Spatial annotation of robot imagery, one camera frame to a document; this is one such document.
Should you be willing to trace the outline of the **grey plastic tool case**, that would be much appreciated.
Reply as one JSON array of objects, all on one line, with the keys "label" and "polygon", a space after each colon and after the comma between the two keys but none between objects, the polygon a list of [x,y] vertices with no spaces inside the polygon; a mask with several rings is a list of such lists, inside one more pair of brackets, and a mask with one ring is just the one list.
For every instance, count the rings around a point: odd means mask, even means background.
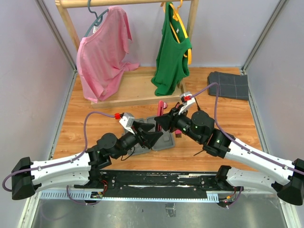
[{"label": "grey plastic tool case", "polygon": [[[147,119],[143,119],[143,118],[135,119],[135,121],[140,123],[148,123],[148,124],[156,125],[154,118],[155,116],[151,116],[151,117],[147,117]],[[149,153],[150,151],[161,151],[175,147],[175,140],[173,134],[170,132],[166,132],[163,129],[161,131],[163,132],[163,135],[158,139],[156,144],[151,149],[148,149],[146,147],[143,148],[138,143],[131,150],[128,151],[128,155],[131,155],[132,152],[134,152],[133,155],[140,155],[140,154]]]}]

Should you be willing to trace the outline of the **pink black utility knife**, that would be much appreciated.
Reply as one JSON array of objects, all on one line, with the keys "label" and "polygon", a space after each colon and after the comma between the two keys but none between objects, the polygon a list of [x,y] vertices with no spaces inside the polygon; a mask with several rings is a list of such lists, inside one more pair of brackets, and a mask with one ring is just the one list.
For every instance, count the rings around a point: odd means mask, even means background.
[{"label": "pink black utility knife", "polygon": [[[164,112],[164,110],[166,108],[167,108],[167,104],[164,101],[160,100],[158,102],[157,116],[162,116],[163,112]],[[161,132],[162,131],[162,128],[159,126],[158,123],[155,124],[155,130],[157,132]]]}]

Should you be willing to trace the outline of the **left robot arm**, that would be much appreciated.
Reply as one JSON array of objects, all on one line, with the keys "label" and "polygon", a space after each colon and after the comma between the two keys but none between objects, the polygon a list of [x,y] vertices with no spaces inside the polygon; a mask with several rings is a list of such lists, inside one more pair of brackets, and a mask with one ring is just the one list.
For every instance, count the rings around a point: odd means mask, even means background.
[{"label": "left robot arm", "polygon": [[154,126],[135,121],[131,131],[120,138],[106,133],[93,147],[61,159],[20,159],[11,172],[12,199],[26,199],[39,191],[67,185],[98,187],[102,182],[100,170],[111,165],[111,159],[125,156],[137,144],[149,149],[156,144],[163,133],[153,132]]}]

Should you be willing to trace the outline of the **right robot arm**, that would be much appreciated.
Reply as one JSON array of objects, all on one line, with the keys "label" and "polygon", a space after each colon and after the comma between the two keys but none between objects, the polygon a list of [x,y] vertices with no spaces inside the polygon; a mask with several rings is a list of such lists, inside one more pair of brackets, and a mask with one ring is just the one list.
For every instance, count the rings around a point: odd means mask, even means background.
[{"label": "right robot arm", "polygon": [[245,173],[236,168],[221,166],[215,184],[220,190],[230,186],[258,188],[274,192],[290,204],[301,206],[304,202],[304,161],[275,157],[215,128],[215,120],[204,111],[196,111],[190,118],[179,114],[176,108],[155,117],[165,131],[180,130],[198,144],[207,154],[243,163],[255,172]]}]

